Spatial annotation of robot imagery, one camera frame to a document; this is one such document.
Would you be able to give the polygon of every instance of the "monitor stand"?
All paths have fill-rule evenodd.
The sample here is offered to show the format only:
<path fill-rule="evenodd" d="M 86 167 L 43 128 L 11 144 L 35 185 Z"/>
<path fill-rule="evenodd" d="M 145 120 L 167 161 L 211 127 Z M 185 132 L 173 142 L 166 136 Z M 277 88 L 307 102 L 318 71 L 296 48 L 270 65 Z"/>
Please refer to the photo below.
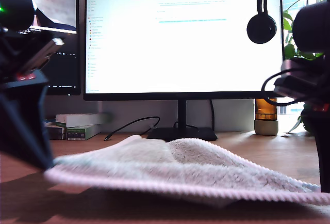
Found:
<path fill-rule="evenodd" d="M 173 141 L 180 138 L 198 138 L 206 141 L 217 140 L 214 131 L 209 127 L 187 127 L 187 100 L 178 100 L 178 127 L 159 127 L 153 129 L 148 139 L 161 139 Z"/>

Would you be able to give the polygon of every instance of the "power cord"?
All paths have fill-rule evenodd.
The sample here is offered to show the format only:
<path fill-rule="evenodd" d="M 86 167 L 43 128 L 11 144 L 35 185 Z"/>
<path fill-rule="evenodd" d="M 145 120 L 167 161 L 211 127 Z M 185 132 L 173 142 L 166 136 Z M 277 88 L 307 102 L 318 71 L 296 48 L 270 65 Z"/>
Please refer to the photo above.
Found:
<path fill-rule="evenodd" d="M 155 123 L 155 125 L 151 126 L 148 130 L 146 130 L 145 132 L 143 132 L 143 133 L 140 134 L 140 135 L 144 135 L 144 134 L 148 133 L 150 130 L 152 130 L 154 127 L 156 127 L 156 126 L 158 125 L 158 123 L 160 122 L 160 117 L 144 117 L 144 118 L 137 119 L 137 120 L 135 120 L 135 121 L 133 121 L 133 122 L 130 122 L 130 123 L 128 123 L 128 124 L 126 124 L 126 125 L 120 127 L 119 129 L 117 129 L 117 130 L 111 132 L 107 137 L 104 138 L 104 140 L 105 140 L 105 141 L 106 141 L 106 140 L 109 140 L 110 137 L 111 137 L 113 134 L 115 134 L 115 133 L 117 133 L 118 131 L 120 131 L 120 130 L 126 128 L 127 126 L 132 125 L 133 123 L 136 123 L 136 122 L 139 122 L 139 121 L 143 121 L 143 120 L 147 120 L 147 119 L 155 119 L 155 118 L 158 119 L 157 122 Z"/>
<path fill-rule="evenodd" d="M 308 70 L 307 68 L 305 68 L 305 69 L 292 68 L 292 69 L 283 70 L 283 71 L 281 71 L 281 72 L 279 72 L 279 73 L 276 73 L 276 74 L 270 76 L 270 77 L 264 82 L 264 84 L 262 85 L 262 88 L 261 88 L 261 94 L 262 94 L 262 96 L 263 96 L 263 99 L 264 99 L 267 103 L 269 103 L 269 104 L 271 104 L 271 105 L 275 105 L 275 106 L 280 106 L 280 107 L 282 107 L 282 106 L 288 106 L 288 105 L 291 105 L 291 104 L 296 104 L 296 103 L 299 103 L 299 102 L 305 102 L 306 100 L 309 100 L 309 99 L 311 99 L 311 98 L 317 98 L 317 97 L 320 97 L 320 96 L 322 96 L 322 95 L 329 94 L 329 92 L 330 92 L 330 87 L 326 87 L 326 88 L 323 88 L 323 89 L 321 89 L 321 90 L 319 90 L 319 91 L 317 91 L 317 92 L 315 92 L 315 93 L 313 93 L 313 94 L 310 94 L 310 95 L 305 96 L 305 97 L 302 97 L 302 98 L 298 98 L 298 99 L 296 99 L 296 100 L 294 100 L 294 101 L 291 101 L 291 102 L 288 102 L 288 103 L 277 103 L 277 102 L 274 102 L 274 101 L 270 100 L 270 99 L 267 97 L 267 94 L 266 94 L 265 88 L 266 88 L 267 83 L 268 83 L 270 80 L 272 80 L 273 78 L 275 78 L 275 77 L 277 77 L 277 76 L 280 76 L 280 75 L 282 75 L 282 74 L 285 74 L 285 73 L 289 73 L 289 72 L 298 72 L 298 71 L 299 71 L 299 72 L 308 72 L 309 70 Z"/>
<path fill-rule="evenodd" d="M 215 116 L 215 107 L 213 106 L 213 100 L 210 99 L 210 106 L 211 106 L 211 112 L 212 112 L 212 130 L 215 130 L 215 126 L 216 126 L 216 116 Z"/>

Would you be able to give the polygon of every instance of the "web browser window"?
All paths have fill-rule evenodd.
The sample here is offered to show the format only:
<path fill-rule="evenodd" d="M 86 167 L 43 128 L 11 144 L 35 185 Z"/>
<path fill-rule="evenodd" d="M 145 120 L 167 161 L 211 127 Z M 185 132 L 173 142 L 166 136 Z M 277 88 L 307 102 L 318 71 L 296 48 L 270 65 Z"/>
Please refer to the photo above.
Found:
<path fill-rule="evenodd" d="M 280 1 L 275 37 L 255 44 L 257 0 L 86 0 L 86 93 L 260 91 L 281 69 Z"/>

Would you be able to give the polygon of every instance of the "amber glass bottle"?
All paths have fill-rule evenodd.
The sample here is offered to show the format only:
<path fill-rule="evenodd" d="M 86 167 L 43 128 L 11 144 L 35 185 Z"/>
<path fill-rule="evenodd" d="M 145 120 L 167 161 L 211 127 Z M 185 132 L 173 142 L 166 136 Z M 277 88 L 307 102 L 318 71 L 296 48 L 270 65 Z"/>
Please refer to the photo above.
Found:
<path fill-rule="evenodd" d="M 277 135 L 278 133 L 277 107 L 264 99 L 255 101 L 254 131 L 257 135 Z"/>
<path fill-rule="evenodd" d="M 255 119 L 269 121 L 277 120 L 277 107 L 267 103 L 264 99 L 256 99 Z"/>

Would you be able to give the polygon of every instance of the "monitor screen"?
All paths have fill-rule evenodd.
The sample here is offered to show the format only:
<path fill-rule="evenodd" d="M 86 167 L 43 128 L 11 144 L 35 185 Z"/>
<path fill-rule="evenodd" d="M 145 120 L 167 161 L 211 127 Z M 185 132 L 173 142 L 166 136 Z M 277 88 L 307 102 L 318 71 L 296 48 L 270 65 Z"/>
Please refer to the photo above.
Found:
<path fill-rule="evenodd" d="M 257 0 L 85 3 L 86 100 L 257 98 L 281 69 L 282 0 L 268 0 L 277 33 L 266 44 L 246 33 Z"/>
<path fill-rule="evenodd" d="M 49 80 L 47 94 L 79 95 L 80 67 L 77 35 L 76 0 L 32 0 L 35 8 L 31 31 L 49 30 L 62 38 L 64 45 L 41 69 Z"/>

